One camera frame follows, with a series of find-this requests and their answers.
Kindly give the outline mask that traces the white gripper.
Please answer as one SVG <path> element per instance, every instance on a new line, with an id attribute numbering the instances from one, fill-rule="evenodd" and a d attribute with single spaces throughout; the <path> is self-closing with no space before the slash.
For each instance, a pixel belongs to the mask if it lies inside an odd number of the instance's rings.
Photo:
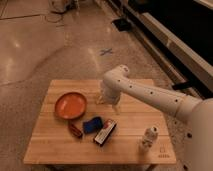
<path id="1" fill-rule="evenodd" d="M 104 104 L 110 104 L 112 106 L 112 109 L 117 115 L 120 114 L 120 107 L 118 105 L 120 101 L 120 95 L 121 95 L 120 92 L 117 92 L 111 89 L 105 84 L 105 103 Z"/>

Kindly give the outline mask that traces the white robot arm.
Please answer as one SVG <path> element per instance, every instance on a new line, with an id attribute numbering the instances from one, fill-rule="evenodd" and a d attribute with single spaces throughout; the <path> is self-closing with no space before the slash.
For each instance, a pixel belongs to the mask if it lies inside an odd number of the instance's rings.
<path id="1" fill-rule="evenodd" d="M 173 116 L 187 125 L 183 166 L 186 171 L 213 171 L 213 98 L 137 83 L 126 65 L 107 71 L 101 81 L 105 103 L 116 105 L 122 93 Z"/>

